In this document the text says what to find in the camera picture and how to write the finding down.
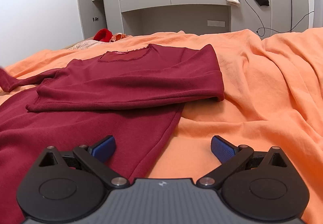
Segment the white wall socket plate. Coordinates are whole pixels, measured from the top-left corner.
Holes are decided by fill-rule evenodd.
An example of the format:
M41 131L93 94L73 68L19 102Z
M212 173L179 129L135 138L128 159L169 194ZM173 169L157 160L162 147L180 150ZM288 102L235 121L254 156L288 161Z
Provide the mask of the white wall socket plate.
M225 21L208 20L207 25L212 27L225 27Z

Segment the dark red knit sweater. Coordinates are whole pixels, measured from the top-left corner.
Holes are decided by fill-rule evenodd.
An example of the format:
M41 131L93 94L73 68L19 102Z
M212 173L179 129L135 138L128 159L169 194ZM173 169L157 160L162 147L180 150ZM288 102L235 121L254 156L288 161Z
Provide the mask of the dark red knit sweater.
M21 221L18 185L41 151L70 150L107 135L108 166L128 180L151 170L189 101L224 99L211 45L200 50L150 44L72 60L26 79L1 71L1 88L24 90L1 104L1 223Z

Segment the pink floral pillow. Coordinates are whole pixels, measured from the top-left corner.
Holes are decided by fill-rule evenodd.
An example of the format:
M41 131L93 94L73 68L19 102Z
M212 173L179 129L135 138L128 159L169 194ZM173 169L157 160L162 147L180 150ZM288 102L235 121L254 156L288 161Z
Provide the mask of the pink floral pillow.
M67 46L65 49L69 49L69 50L86 49L86 48L89 48L90 46L93 46L97 43L99 43L99 41L96 41L94 39L86 39L84 41L80 41L78 43L75 43L71 46Z

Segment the small orange cloth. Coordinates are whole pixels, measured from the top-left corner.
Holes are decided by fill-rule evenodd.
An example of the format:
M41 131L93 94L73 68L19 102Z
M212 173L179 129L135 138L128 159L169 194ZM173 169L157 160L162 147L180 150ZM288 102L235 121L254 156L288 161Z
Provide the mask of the small orange cloth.
M116 42L126 37L127 35L124 33L116 33L111 37L110 42Z

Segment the red plush item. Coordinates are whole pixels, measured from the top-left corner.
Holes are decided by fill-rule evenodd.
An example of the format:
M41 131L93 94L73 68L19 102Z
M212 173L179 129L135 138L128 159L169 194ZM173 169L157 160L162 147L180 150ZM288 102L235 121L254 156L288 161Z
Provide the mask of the red plush item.
M96 35L94 35L93 40L100 42L110 42L113 37L113 33L109 29L101 29Z

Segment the orange bed blanket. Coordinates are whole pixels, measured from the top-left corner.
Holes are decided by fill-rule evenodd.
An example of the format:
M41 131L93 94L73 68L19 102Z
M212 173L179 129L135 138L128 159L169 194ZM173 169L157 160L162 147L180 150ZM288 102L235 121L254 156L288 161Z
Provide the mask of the orange bed blanket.
M183 32L128 37L86 49L43 50L7 68L17 78L130 51L149 42L199 49L211 44L223 75L224 100L185 105L179 125L146 172L150 178L197 179L219 165L211 137L257 151L280 146L310 191L306 223L322 223L322 29L258 38L249 30L218 35Z

